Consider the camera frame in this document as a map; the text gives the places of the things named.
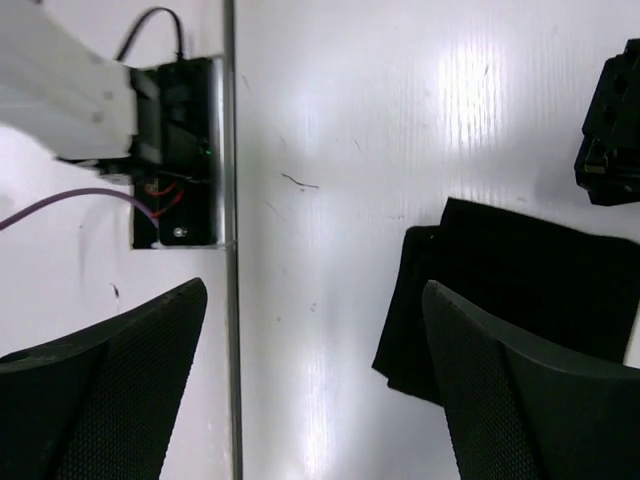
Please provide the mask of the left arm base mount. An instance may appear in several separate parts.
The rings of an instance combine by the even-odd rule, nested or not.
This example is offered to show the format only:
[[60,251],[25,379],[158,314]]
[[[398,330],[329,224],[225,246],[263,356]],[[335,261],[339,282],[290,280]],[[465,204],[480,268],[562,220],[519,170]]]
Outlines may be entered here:
[[131,246],[216,248],[224,244],[224,98],[222,57],[186,55],[186,34],[169,10],[175,34],[170,62],[130,72],[137,132],[119,172],[151,212],[133,214]]

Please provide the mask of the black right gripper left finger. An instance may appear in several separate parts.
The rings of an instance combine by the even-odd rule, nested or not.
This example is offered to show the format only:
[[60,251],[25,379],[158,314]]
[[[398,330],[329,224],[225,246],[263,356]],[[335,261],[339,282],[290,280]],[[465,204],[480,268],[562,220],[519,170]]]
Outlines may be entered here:
[[159,478],[206,307],[194,278],[3,356],[2,478]]

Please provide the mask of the black skirt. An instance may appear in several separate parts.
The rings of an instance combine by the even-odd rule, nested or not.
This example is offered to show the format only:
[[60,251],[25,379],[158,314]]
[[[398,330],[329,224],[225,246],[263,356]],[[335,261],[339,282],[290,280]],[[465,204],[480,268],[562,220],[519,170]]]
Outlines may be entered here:
[[620,363],[639,304],[639,245],[454,198],[439,224],[409,228],[372,367],[389,388],[439,404],[422,314],[430,280],[534,335]]

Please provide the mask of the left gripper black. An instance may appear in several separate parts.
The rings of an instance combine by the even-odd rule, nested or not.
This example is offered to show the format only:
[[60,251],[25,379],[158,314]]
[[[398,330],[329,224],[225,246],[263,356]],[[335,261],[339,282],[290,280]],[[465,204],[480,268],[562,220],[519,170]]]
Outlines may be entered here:
[[602,69],[583,126],[574,172],[597,206],[639,201],[639,41]]

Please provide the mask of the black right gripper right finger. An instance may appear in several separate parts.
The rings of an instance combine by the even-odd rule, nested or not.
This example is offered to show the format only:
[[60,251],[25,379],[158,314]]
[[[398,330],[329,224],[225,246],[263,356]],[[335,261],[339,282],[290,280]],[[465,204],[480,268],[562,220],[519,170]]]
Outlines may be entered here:
[[638,369],[533,335],[434,281],[422,302],[461,478],[638,478]]

